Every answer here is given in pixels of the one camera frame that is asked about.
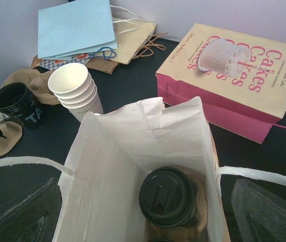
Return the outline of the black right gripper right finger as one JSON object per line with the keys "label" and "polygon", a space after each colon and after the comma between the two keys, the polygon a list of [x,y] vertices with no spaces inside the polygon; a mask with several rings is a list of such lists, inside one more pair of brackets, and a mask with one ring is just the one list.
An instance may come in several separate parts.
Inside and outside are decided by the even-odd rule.
{"label": "black right gripper right finger", "polygon": [[286,200],[238,179],[231,203],[242,241],[286,241]]}

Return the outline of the brown flat paper bag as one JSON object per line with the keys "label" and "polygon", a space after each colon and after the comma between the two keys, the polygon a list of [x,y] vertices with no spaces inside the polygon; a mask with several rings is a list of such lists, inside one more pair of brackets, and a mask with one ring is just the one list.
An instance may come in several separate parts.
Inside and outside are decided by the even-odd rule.
{"label": "brown flat paper bag", "polygon": [[[141,46],[141,48],[137,51],[137,53],[132,59],[153,56],[154,55],[153,47],[159,50],[166,50],[166,46],[164,46],[163,44],[155,43],[157,39],[163,37],[164,35],[167,35],[167,33],[159,33],[151,35],[150,38],[146,41],[146,43],[144,43]],[[51,70],[56,70],[58,67],[63,66],[65,63],[66,61],[63,60],[61,64],[54,64],[52,66],[49,64],[45,64],[45,60],[39,59],[37,56],[35,56],[32,60],[30,68],[31,69],[44,68],[51,71]],[[84,62],[80,63],[84,64],[89,69],[97,70],[107,74],[112,74],[115,68],[120,65],[120,63],[118,62],[109,59],[104,59],[101,57],[86,59]]]}

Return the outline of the yellow flat paper bag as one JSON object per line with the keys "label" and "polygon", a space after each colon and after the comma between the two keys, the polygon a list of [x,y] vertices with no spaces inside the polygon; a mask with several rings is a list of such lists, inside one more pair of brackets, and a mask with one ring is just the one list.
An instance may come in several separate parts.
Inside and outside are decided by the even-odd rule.
{"label": "yellow flat paper bag", "polygon": [[111,52],[110,59],[127,65],[153,35],[156,23],[139,20],[138,15],[123,7],[113,5],[110,7],[112,10],[123,11],[130,15],[127,18],[112,18],[118,47]]}

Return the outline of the kraft bag with white handles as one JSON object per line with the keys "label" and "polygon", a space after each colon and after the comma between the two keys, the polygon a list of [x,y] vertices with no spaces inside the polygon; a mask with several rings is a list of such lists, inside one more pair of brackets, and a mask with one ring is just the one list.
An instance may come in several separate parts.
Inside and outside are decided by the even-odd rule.
{"label": "kraft bag with white handles", "polygon": [[23,156],[0,159],[0,167],[45,164],[61,171],[62,208],[53,241],[145,241],[139,187],[148,172],[178,166],[205,178],[209,241],[228,241],[220,178],[240,175],[286,186],[286,176],[218,166],[202,101],[172,107],[162,98],[128,104],[111,113],[88,113],[65,163]]}

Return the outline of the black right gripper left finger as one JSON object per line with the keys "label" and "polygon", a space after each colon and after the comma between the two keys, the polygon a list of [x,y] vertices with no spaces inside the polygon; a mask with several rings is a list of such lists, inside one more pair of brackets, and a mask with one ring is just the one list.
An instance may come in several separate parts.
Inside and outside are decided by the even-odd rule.
{"label": "black right gripper left finger", "polygon": [[0,206],[0,241],[52,241],[61,207],[52,177]]}

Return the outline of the stack of black lids left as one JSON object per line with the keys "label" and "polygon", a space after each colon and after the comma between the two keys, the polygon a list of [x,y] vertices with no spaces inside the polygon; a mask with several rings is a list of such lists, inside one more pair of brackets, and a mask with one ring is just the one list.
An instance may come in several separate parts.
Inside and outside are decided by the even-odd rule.
{"label": "stack of black lids left", "polygon": [[0,89],[0,112],[28,127],[40,126],[45,120],[41,103],[23,83],[11,83]]}

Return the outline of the blue checkered paper bag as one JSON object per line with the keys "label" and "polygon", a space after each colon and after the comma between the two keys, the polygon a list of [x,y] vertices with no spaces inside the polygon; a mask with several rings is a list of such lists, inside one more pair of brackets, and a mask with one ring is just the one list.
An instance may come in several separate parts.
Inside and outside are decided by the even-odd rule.
{"label": "blue checkered paper bag", "polygon": [[82,53],[73,55],[71,60],[59,60],[59,59],[41,59],[38,67],[45,68],[47,70],[56,70],[64,65],[71,64],[71,63],[80,63],[80,64],[87,64],[92,57],[94,56],[94,53]]}

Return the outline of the left stack of paper cups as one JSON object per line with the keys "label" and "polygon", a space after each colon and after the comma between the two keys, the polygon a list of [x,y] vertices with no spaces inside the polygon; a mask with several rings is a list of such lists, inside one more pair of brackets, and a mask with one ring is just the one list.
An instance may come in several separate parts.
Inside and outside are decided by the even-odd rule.
{"label": "left stack of paper cups", "polygon": [[48,80],[48,88],[80,122],[88,112],[104,113],[97,86],[83,64],[71,63],[55,70]]}

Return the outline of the pink cakes paper bag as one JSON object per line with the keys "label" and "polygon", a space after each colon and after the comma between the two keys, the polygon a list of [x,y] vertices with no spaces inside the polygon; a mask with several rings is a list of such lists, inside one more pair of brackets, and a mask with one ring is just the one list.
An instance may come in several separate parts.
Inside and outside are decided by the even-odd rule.
{"label": "pink cakes paper bag", "polygon": [[165,103],[198,96],[210,123],[256,143],[286,113],[286,43],[195,24],[156,77]]}

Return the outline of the light blue paper bag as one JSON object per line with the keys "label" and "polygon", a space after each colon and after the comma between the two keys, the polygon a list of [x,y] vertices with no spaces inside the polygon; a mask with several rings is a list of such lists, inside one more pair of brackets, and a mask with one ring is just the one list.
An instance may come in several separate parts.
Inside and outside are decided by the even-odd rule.
{"label": "light blue paper bag", "polygon": [[38,57],[117,49],[109,1],[73,1],[38,11]]}

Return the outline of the two-cup pulp carrier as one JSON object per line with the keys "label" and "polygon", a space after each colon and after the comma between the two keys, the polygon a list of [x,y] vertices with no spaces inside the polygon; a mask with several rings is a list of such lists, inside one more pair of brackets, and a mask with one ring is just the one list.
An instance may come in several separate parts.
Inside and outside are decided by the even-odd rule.
{"label": "two-cup pulp carrier", "polygon": [[32,91],[40,103],[58,105],[60,101],[48,87],[48,80],[52,73],[53,71],[41,73],[35,69],[20,69],[9,75],[3,82],[2,87],[11,83],[23,83]]}

